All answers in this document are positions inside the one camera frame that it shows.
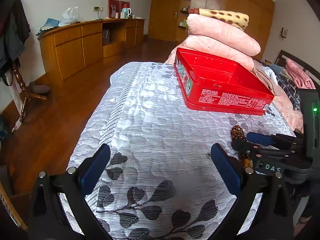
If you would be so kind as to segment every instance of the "pink towel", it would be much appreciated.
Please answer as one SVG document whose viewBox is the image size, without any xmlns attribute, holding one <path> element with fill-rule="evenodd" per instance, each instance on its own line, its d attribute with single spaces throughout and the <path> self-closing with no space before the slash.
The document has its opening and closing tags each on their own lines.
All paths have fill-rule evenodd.
<svg viewBox="0 0 320 240">
<path fill-rule="evenodd" d="M 311 78 L 293 60 L 287 59 L 286 63 L 285 68 L 289 75 L 292 76 L 297 88 L 316 89 Z"/>
</svg>

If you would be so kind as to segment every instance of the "cloth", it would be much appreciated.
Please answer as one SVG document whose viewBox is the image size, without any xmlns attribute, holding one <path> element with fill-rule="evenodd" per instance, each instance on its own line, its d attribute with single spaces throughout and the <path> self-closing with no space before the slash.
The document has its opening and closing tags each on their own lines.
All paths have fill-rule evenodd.
<svg viewBox="0 0 320 240">
<path fill-rule="evenodd" d="M 300 110 L 300 96 L 297 93 L 296 88 L 292 84 L 290 84 L 287 78 L 283 77 L 282 75 L 277 75 L 277 80 L 279 86 L 281 86 L 281 88 L 290 99 L 293 109 Z"/>
<path fill-rule="evenodd" d="M 255 56 L 261 50 L 257 41 L 225 22 L 198 14 L 189 14 L 187 25 L 189 34 L 213 38 L 248 56 Z"/>
<path fill-rule="evenodd" d="M 294 131 L 295 129 L 300 130 L 303 133 L 303 118 L 302 113 L 300 111 L 295 111 L 293 109 L 293 105 L 288 98 L 287 94 L 281 88 L 281 86 L 273 86 L 273 90 L 270 88 L 273 85 L 271 78 L 265 74 L 265 72 L 261 69 L 262 64 L 258 61 L 254 60 L 254 69 L 253 72 L 258 79 L 262 83 L 266 85 L 275 95 L 273 98 L 273 103 L 282 116 L 286 119 L 287 123 L 290 125 L 291 129 Z"/>
<path fill-rule="evenodd" d="M 271 81 L 270 76 L 267 75 L 261 68 L 261 65 L 256 60 L 254 62 L 254 68 L 252 73 L 271 91 L 275 94 L 274 83 Z"/>
<path fill-rule="evenodd" d="M 294 136 L 273 104 L 262 116 L 187 108 L 169 64 L 130 62 L 110 83 L 68 167 L 78 167 L 102 143 L 110 146 L 110 162 L 85 199 L 114 239 L 208 239 L 236 199 L 206 157 L 212 145 L 218 142 L 238 158 L 230 136 L 236 124 L 246 133 Z M 260 197 L 240 233 L 249 228 Z M 60 199 L 71 227 L 80 232 L 65 195 Z"/>
<path fill-rule="evenodd" d="M 287 59 L 286 63 L 285 68 L 298 88 L 316 89 L 311 78 L 293 60 Z"/>
<path fill-rule="evenodd" d="M 189 9 L 190 14 L 200 14 L 202 16 L 210 17 L 213 19 L 225 22 L 237 29 L 244 31 L 248 26 L 249 16 L 247 14 L 232 12 L 232 11 L 219 11 L 219 10 L 209 10 L 209 9 Z"/>
<path fill-rule="evenodd" d="M 250 71 L 253 69 L 254 66 L 253 59 L 248 55 L 207 36 L 189 35 L 181 45 L 182 47 L 185 47 L 187 49 L 193 49 L 196 51 L 201 51 L 219 57 L 231 59 L 235 62 L 238 62 Z M 176 51 L 177 48 L 173 49 L 166 63 L 174 63 Z"/>
<path fill-rule="evenodd" d="M 267 67 L 267 66 L 260 66 L 260 68 L 271 78 L 273 83 L 277 86 L 278 85 L 278 81 L 277 81 L 276 75 L 273 72 L 273 70 L 271 68 Z"/>
</svg>

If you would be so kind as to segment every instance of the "wooden door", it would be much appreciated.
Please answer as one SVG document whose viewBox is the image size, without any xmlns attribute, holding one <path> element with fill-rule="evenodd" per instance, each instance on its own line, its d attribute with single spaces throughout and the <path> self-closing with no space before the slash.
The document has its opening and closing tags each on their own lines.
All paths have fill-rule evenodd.
<svg viewBox="0 0 320 240">
<path fill-rule="evenodd" d="M 137 28 L 126 28 L 125 29 L 125 47 L 131 48 L 136 42 L 136 29 Z"/>
<path fill-rule="evenodd" d="M 57 46 L 56 53 L 62 80 L 84 68 L 81 39 Z"/>
<path fill-rule="evenodd" d="M 152 0 L 148 37 L 175 41 L 180 0 Z"/>
<path fill-rule="evenodd" d="M 96 33 L 82 38 L 84 65 L 88 67 L 103 59 L 102 33 Z"/>
<path fill-rule="evenodd" d="M 143 27 L 138 27 L 136 31 L 136 46 L 140 45 L 143 41 Z"/>
</svg>

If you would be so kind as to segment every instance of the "cabinet door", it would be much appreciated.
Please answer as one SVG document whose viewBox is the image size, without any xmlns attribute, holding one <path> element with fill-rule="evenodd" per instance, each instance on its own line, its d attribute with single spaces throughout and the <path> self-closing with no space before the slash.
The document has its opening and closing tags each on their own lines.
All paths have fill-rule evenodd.
<svg viewBox="0 0 320 240">
<path fill-rule="evenodd" d="M 137 28 L 127 28 L 125 29 L 125 47 L 131 48 L 136 42 L 136 29 Z"/>
<path fill-rule="evenodd" d="M 57 46 L 56 53 L 62 80 L 84 68 L 81 39 Z"/>
<path fill-rule="evenodd" d="M 136 31 L 136 46 L 140 45 L 143 41 L 143 27 L 137 28 Z"/>
<path fill-rule="evenodd" d="M 84 64 L 86 67 L 103 59 L 102 33 L 82 38 Z"/>
</svg>

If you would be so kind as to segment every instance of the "folded pink blanket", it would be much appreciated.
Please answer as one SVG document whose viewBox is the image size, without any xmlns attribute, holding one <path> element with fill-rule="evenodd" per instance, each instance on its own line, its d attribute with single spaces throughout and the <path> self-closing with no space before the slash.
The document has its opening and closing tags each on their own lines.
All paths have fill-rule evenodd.
<svg viewBox="0 0 320 240">
<path fill-rule="evenodd" d="M 248 56 L 257 55 L 261 48 L 259 43 L 241 30 L 199 14 L 190 14 L 187 19 L 189 34 L 203 35 L 220 41 Z"/>
<path fill-rule="evenodd" d="M 289 75 L 292 76 L 293 82 L 297 88 L 316 89 L 311 78 L 299 68 L 293 60 L 287 59 L 286 63 L 285 69 Z"/>
<path fill-rule="evenodd" d="M 186 38 L 185 41 L 178 47 L 185 47 L 186 49 L 193 49 L 204 53 L 209 53 L 227 59 L 231 59 L 244 66 L 247 70 L 253 69 L 253 60 L 251 57 L 213 38 L 201 35 L 189 35 L 188 38 Z M 168 60 L 165 63 L 174 63 L 176 50 L 177 48 L 175 48 L 171 52 Z"/>
</svg>

